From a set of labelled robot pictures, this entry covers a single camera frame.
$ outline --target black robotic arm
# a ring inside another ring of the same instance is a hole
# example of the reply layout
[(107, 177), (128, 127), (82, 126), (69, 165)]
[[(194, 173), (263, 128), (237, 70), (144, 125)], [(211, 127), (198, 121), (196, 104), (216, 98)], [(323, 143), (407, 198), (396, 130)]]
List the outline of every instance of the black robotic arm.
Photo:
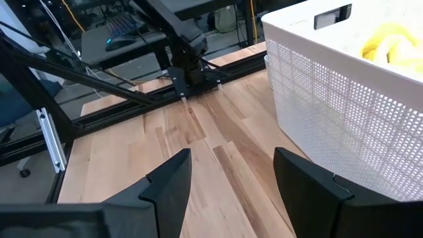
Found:
[(148, 25), (164, 32), (169, 39), (172, 64), (184, 70), (189, 85), (203, 81), (201, 58), (207, 51), (207, 40), (192, 22), (181, 21), (160, 0), (131, 0), (130, 5)]

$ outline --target computer mouse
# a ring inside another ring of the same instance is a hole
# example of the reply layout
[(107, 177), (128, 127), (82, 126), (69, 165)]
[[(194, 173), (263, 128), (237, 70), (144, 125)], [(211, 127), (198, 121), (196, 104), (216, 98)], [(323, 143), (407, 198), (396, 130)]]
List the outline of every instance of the computer mouse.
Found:
[(135, 37), (133, 36), (118, 36), (113, 39), (107, 40), (106, 43), (106, 51), (117, 50), (124, 46), (129, 46), (130, 44), (135, 42)]

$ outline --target basket handle hole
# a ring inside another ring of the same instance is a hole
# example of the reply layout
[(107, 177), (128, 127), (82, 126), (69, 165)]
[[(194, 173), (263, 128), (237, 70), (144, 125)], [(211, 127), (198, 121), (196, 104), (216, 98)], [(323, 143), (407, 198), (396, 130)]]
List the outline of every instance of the basket handle hole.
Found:
[(339, 7), (315, 16), (315, 30), (342, 22), (351, 15), (352, 4)]

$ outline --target wood grain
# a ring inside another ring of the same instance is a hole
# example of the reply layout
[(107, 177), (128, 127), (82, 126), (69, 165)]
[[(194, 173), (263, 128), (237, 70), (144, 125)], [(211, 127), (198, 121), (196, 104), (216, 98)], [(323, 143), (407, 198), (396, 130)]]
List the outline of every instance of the wood grain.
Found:
[[(262, 43), (213, 62), (224, 65), (265, 49)], [(134, 90), (169, 83), (156, 79)], [(104, 97), (86, 104), (83, 114), (121, 101)], [(295, 237), (272, 166), (277, 146), (305, 157), (279, 129), (260, 71), (77, 139), (59, 202), (101, 202), (189, 147), (192, 186), (181, 237)]]

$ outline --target yellow cloth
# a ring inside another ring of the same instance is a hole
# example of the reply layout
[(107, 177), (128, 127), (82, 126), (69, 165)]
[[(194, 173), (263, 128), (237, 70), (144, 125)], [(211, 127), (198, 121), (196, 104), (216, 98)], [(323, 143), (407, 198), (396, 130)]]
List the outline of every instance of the yellow cloth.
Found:
[(382, 24), (361, 50), (363, 58), (423, 73), (423, 41), (397, 23)]

